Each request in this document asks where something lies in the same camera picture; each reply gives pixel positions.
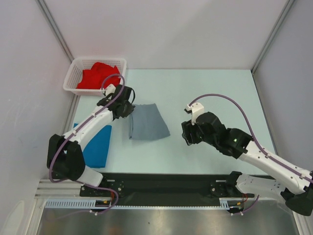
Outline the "grey t shirt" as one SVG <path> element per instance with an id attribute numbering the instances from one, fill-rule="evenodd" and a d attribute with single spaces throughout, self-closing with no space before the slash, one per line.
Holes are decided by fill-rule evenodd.
<path id="1" fill-rule="evenodd" d="M 169 136 L 168 126 L 155 103 L 134 106 L 129 116 L 129 139 L 156 141 Z"/>

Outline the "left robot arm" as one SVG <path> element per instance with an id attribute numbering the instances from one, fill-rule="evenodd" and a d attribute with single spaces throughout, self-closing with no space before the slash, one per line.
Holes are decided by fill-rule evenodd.
<path id="1" fill-rule="evenodd" d="M 131 96 L 135 97 L 133 88 L 110 84 L 104 98 L 84 121 L 63 135 L 54 134 L 49 139 L 46 164 L 52 183 L 71 180 L 88 185 L 96 195 L 107 192 L 108 183 L 103 181 L 100 172 L 86 165 L 83 150 L 101 129 L 134 111 L 133 102 L 129 101 Z"/>

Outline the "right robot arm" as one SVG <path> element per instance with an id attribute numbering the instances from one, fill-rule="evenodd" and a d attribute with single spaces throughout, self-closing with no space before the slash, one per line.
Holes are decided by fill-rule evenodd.
<path id="1" fill-rule="evenodd" d="M 187 145 L 207 143 L 226 156 L 249 163 L 269 176 L 254 177 L 231 172 L 225 190 L 230 196 L 252 193 L 284 203 L 292 211 L 310 216 L 313 212 L 313 173 L 300 168 L 276 154 L 268 152 L 246 132 L 226 128 L 211 112 L 187 111 L 189 121 L 182 126 Z"/>

